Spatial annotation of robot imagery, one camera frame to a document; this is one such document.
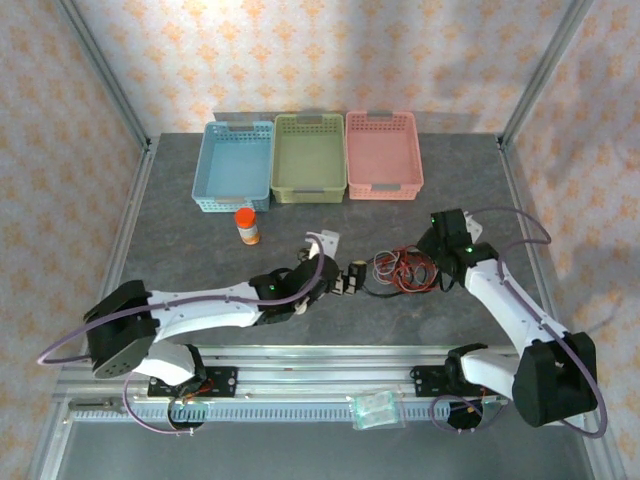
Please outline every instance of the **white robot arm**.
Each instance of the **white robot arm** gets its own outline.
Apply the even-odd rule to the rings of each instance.
[[[595,378],[591,339],[584,333],[569,333],[531,299],[506,266],[500,269],[497,252],[487,243],[474,243],[481,229],[461,210],[439,212],[431,218],[432,228],[417,248],[433,259],[440,275],[449,275],[452,282],[482,302],[519,357],[497,355],[479,344],[454,349],[445,365],[452,390],[462,384],[484,386],[513,400],[532,426],[595,409],[592,389],[554,336],[571,347]],[[339,236],[328,231],[309,235],[321,242],[324,256],[320,257],[326,260],[322,267],[318,266],[318,249],[312,248],[294,270],[279,269],[219,290],[146,292],[142,282],[122,285],[92,309],[85,321],[137,305],[155,305],[153,316],[144,312],[89,331],[94,375],[110,378],[136,371],[188,392],[205,380],[200,371],[204,367],[197,349],[171,343],[167,340],[170,337],[222,326],[284,321],[294,313],[303,313],[325,293],[355,293],[364,283],[366,264],[354,262],[343,274],[333,260]],[[318,284],[295,301],[287,301],[309,282],[316,267],[322,270]],[[158,305],[167,308],[158,309]]]
[[[432,214],[431,223],[418,249],[482,302],[519,357],[497,355],[480,344],[454,349],[446,363],[450,385],[487,387],[513,400],[523,419],[536,427],[594,410],[594,389],[578,365],[596,378],[595,346],[589,336],[571,334],[549,317],[500,265],[491,245],[473,242],[469,219],[461,210]]]

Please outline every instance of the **bottle cap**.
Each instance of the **bottle cap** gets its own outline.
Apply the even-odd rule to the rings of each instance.
[[[251,228],[256,223],[256,212],[251,208],[241,208],[236,212],[236,225],[240,228]]]

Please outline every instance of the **wallpaper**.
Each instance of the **wallpaper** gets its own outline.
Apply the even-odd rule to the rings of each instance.
[[[564,320],[598,348],[629,478],[640,478],[640,4],[596,0],[516,146],[554,237],[541,249]]]
[[[13,480],[57,378],[36,356],[96,301],[140,149],[54,2],[5,0],[0,31],[0,477]]]
[[[570,0],[77,0],[150,135],[216,112],[413,110],[502,132]]]

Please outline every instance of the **orange bottle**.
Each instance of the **orange bottle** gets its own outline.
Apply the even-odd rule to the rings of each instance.
[[[241,208],[235,215],[236,226],[240,232],[240,238],[247,245],[255,245],[260,241],[260,232],[256,225],[256,212],[251,208]]]

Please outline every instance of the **blue basket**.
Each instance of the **blue basket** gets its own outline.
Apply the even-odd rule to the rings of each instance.
[[[272,122],[208,123],[191,194],[202,211],[268,211],[272,144]]]

